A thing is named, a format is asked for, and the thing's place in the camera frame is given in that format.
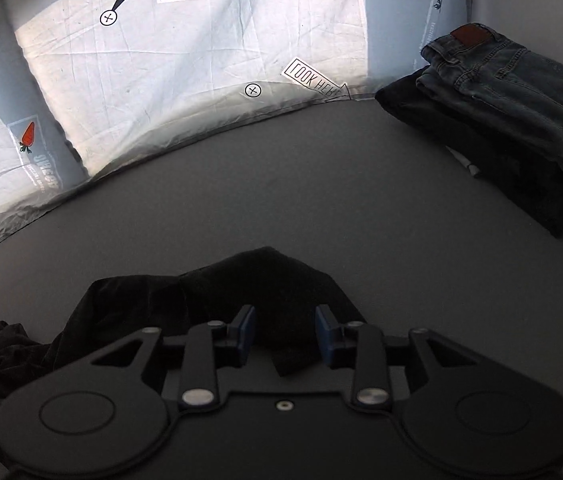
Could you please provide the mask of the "black knit sweater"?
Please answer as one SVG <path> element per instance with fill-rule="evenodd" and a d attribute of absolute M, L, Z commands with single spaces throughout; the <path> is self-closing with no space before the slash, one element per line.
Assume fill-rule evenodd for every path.
<path fill-rule="evenodd" d="M 144 327 L 180 336 L 209 321 L 229 323 L 254 307 L 254 331 L 280 376 L 295 377 L 321 359 L 315 310 L 326 304 L 341 323 L 362 313 L 326 273 L 263 247 L 180 276 L 134 275 L 91 284 L 51 344 L 21 324 L 0 323 L 0 401 L 35 379 Z"/>

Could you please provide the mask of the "grey table mat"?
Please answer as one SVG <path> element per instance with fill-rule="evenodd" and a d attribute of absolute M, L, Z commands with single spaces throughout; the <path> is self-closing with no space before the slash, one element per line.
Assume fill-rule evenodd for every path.
<path fill-rule="evenodd" d="M 0 321 L 49 342 L 88 286 L 271 246 L 370 323 L 426 326 L 563 395 L 563 238 L 377 103 L 258 122 L 126 168 L 0 244 Z"/>

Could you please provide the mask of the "folded black garment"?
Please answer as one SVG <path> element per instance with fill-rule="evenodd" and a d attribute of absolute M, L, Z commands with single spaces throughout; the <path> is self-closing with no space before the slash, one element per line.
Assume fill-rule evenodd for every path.
<path fill-rule="evenodd" d="M 417 70 L 377 91 L 375 99 L 400 122 L 444 146 L 553 237 L 563 237 L 563 163 L 470 112 L 461 112 L 419 87 Z"/>

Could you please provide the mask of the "white printed storage bag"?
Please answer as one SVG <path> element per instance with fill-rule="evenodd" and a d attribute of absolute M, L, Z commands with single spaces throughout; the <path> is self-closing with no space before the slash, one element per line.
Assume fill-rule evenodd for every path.
<path fill-rule="evenodd" d="M 0 243 L 124 167 L 423 66 L 471 0 L 0 0 Z"/>

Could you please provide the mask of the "folded blue jeans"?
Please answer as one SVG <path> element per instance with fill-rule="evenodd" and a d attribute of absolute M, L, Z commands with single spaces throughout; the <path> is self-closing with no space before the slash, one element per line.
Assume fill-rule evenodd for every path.
<path fill-rule="evenodd" d="M 563 162 L 563 64 L 480 23 L 426 44 L 418 85 L 444 104 Z"/>

